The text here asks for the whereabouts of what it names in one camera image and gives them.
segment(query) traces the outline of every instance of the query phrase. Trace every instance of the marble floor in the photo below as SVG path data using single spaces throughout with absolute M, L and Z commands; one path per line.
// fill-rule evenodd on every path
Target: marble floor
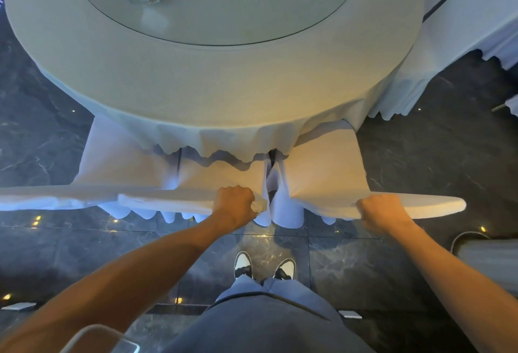
M 358 133 L 372 190 L 460 196 L 465 212 L 419 224 L 441 245 L 484 226 L 518 232 L 518 119 L 490 109 L 516 94 L 496 60 L 479 52 L 434 78 L 407 117 L 367 119 Z M 79 167 L 92 115 L 43 77 L 20 46 L 0 1 L 0 186 L 59 185 Z M 102 264 L 193 222 L 177 216 L 113 219 L 98 208 L 0 212 L 0 297 L 44 302 Z M 258 278 L 295 258 L 297 278 L 337 309 L 378 352 L 473 351 L 409 258 L 358 221 L 323 225 L 311 213 L 302 229 L 253 223 L 222 237 L 130 333 L 157 351 L 233 282 L 247 250 Z M 30 313 L 0 313 L 0 333 Z

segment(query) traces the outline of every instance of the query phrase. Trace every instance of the light blue pants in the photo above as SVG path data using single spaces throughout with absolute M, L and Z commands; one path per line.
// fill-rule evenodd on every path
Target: light blue pants
M 281 280 L 267 278 L 261 286 L 249 276 L 242 275 L 236 279 L 236 282 L 234 282 L 230 289 L 227 289 L 220 294 L 216 299 L 216 302 L 228 296 L 250 292 L 265 292 L 281 296 L 315 311 L 332 322 L 340 322 L 340 324 L 343 324 L 340 315 L 335 311 L 331 304 L 294 279 Z

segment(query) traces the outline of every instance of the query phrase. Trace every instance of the round table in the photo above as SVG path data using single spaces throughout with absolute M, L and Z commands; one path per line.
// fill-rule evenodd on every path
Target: round table
M 423 0 L 5 0 L 42 73 L 145 148 L 242 161 L 327 121 L 356 130 Z

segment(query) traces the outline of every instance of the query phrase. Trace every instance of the gray shirt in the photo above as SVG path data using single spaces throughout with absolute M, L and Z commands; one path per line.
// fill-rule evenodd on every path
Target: gray shirt
M 163 353 L 374 351 L 343 324 L 259 295 L 232 298 L 206 311 Z

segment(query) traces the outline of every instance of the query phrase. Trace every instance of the hand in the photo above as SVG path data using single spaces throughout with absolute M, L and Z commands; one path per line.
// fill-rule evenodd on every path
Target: hand
M 250 188 L 227 186 L 218 189 L 212 214 L 223 217 L 219 223 L 222 224 L 224 234 L 232 233 L 257 217 L 250 208 L 254 200 L 255 196 Z
M 358 200 L 356 206 L 362 213 L 363 225 L 376 234 L 393 236 L 401 228 L 415 225 L 394 194 L 371 195 Z

